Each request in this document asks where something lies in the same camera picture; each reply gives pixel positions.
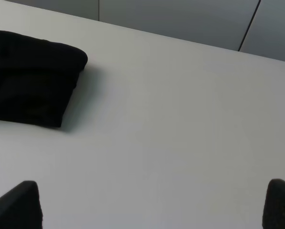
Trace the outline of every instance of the gray wall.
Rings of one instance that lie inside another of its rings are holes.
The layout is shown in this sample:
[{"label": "gray wall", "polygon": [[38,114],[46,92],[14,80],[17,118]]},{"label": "gray wall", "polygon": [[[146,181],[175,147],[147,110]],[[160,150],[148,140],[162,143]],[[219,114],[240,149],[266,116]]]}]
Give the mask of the gray wall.
[{"label": "gray wall", "polygon": [[100,21],[238,50],[258,0],[100,0]]},{"label": "gray wall", "polygon": [[285,0],[263,0],[242,52],[285,61]]},{"label": "gray wall", "polygon": [[8,0],[83,18],[99,20],[99,0]]}]

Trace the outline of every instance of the folded black fabric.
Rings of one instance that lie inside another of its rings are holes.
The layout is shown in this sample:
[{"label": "folded black fabric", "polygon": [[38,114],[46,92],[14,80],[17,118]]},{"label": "folded black fabric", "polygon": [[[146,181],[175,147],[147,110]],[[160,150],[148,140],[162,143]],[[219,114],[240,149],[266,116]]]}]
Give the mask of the folded black fabric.
[{"label": "folded black fabric", "polygon": [[80,49],[0,31],[0,120],[60,127],[86,63]]}]

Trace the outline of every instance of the table surface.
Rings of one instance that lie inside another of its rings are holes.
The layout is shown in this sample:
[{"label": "table surface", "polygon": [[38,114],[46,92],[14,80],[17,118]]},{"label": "table surface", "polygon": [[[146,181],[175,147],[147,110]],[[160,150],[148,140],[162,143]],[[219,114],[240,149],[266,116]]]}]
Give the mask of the table surface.
[{"label": "table surface", "polygon": [[44,229],[261,229],[285,179],[285,62],[0,0],[0,30],[89,56],[61,130],[0,121],[0,196]]}]

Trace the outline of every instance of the gray cabinet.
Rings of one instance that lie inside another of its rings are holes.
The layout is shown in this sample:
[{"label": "gray cabinet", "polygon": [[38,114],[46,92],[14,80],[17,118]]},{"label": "gray cabinet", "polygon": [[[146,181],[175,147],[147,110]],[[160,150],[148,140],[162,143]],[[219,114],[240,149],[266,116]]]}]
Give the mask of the gray cabinet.
[{"label": "gray cabinet", "polygon": [[100,21],[238,50],[258,0],[100,0]]},{"label": "gray cabinet", "polygon": [[285,61],[285,0],[262,0],[242,52]]},{"label": "gray cabinet", "polygon": [[99,20],[99,0],[8,0],[46,10]]}]

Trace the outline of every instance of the cabinet door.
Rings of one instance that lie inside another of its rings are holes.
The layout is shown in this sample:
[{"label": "cabinet door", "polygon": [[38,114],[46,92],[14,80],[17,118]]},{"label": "cabinet door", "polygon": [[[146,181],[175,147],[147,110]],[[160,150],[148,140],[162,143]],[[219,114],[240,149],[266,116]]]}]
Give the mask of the cabinet door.
[{"label": "cabinet door", "polygon": [[242,52],[285,61],[285,0],[262,0]]},{"label": "cabinet door", "polygon": [[100,21],[238,50],[258,0],[100,0]]},{"label": "cabinet door", "polygon": [[99,0],[8,0],[46,10],[99,20]]}]

